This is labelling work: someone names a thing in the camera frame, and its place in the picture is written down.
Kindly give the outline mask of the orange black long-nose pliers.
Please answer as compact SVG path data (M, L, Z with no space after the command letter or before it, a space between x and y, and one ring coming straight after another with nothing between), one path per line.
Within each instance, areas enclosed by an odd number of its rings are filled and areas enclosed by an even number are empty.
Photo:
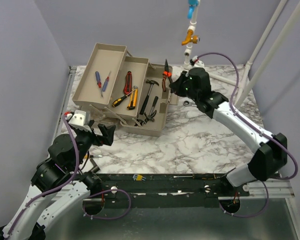
M162 91L163 92L167 91L166 80L168 80L170 84L173 83L172 73L170 72L169 64L168 64L168 60L167 59L165 60L164 71L162 73L162 84L161 84L161 86L162 86Z

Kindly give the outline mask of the red black utility knife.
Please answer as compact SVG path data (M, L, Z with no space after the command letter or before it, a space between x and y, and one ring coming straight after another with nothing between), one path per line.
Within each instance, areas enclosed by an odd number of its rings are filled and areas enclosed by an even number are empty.
M123 93L128 94L132 91L132 72L128 71L125 76L125 85L123 88Z

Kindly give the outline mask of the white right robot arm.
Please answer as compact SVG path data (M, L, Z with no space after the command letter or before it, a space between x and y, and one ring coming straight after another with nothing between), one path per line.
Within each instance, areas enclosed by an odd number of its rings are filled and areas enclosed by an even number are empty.
M266 181L287 164L287 138L263 129L246 116L240 115L222 93L212 90L210 76L204 68L183 71L169 88L179 97L194 101L198 110L226 126L251 150L250 162L227 173L220 183L220 191L231 196L242 184Z

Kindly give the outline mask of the yellow black utility knife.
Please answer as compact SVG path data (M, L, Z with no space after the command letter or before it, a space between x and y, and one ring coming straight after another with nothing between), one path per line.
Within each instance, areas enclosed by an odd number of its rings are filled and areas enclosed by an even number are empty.
M134 110L137 105L137 100L138 100L138 87L133 86L131 94L130 94L130 100L129 100L129 104L127 106L127 110L129 110L129 111Z

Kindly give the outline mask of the blue handled screwdriver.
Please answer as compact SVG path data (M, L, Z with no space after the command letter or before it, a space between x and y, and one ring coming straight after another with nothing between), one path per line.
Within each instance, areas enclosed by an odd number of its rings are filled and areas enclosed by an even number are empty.
M100 95L101 95L101 97L103 97L102 82L101 82L100 73L98 71L95 72L95 78L96 78L97 86L100 90Z

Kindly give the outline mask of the grey black wire stripper pliers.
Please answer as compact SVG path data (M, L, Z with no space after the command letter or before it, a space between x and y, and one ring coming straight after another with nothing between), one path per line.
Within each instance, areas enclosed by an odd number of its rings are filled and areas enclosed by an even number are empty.
M145 125L147 122L148 122L148 119L147 118L145 118L145 119L134 119L133 118L133 120L134 120L134 126L135 127L142 127L143 125Z

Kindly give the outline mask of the blue red screwdriver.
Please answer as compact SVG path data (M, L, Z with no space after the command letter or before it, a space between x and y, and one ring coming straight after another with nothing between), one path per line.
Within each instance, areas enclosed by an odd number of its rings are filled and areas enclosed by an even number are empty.
M111 73L112 73L112 71L110 70L109 73L108 73L108 75L107 75L107 77L106 77L106 79L105 79L105 81L104 81L104 83L103 83L103 86L102 86L102 88L101 88L101 91L102 91L102 92L105 92L106 89L107 89L107 86L108 86L108 83L109 83L109 80L110 80Z

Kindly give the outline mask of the yellow black screwdriver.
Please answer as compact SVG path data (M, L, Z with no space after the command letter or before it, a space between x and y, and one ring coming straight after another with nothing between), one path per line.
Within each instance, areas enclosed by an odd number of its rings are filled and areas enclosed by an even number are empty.
M133 89L131 92L129 92L128 94L125 94L125 95L123 95L122 97L116 99L116 100L112 103L112 107L114 107L114 108L115 108L115 107L118 107L118 106L123 102L123 100L125 100L128 96L133 95L134 92L135 92L136 90L138 90L138 88L135 88L135 89Z

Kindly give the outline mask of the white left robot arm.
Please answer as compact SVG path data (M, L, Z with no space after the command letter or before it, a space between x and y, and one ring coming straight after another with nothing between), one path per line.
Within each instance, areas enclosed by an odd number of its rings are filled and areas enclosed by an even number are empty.
M48 148L49 158L36 167L25 199L12 220L0 227L0 240L44 240L54 221L85 197L97 197L99 181L92 172L80 176L79 181L59 200L51 203L63 187L74 180L84 156L91 146L111 146L115 125L99 124L100 135L92 124L75 127L66 125L68 133L56 137Z

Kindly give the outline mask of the translucent grey-brown toolbox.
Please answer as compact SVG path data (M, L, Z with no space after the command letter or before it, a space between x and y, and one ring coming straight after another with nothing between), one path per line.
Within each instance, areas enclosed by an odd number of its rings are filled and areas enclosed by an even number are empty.
M114 120L128 133L158 137L165 128L173 68L132 56L125 45L96 43L72 101L93 118Z

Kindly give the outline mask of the black-handled claw hammer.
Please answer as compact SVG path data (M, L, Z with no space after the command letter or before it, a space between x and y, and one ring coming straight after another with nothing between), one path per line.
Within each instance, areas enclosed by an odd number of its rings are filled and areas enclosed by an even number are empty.
M149 101L149 98L150 98L150 94L152 92L152 89L153 89L154 85L159 86L159 83L157 81L155 81L155 80L149 80L149 79L147 79L145 83L146 84L150 84L150 87L149 87L147 95L146 95L146 97L145 97L145 99L143 101L142 107L140 109L140 112L139 112L140 115L143 115L145 113L145 110L146 110L146 107L147 107L147 104L148 104L148 101Z

